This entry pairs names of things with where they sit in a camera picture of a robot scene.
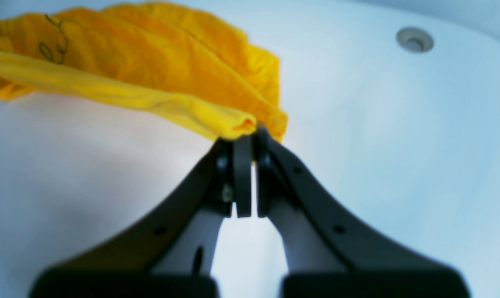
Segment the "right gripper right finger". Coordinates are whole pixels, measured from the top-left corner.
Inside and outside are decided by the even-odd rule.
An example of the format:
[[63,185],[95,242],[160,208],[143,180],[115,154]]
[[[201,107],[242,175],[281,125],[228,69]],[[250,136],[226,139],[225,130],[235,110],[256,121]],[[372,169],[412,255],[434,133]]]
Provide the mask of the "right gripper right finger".
[[281,298],[469,298],[460,273],[381,234],[341,205],[266,130],[253,137],[257,213],[283,242]]

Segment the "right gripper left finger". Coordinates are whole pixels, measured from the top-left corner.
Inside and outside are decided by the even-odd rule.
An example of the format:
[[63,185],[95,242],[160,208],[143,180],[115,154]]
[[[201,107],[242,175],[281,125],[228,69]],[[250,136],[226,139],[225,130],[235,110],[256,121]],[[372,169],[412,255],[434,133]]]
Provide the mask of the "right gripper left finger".
[[219,139],[153,211],[112,239],[53,266],[32,298],[217,298],[218,232],[236,204],[251,215],[252,137]]

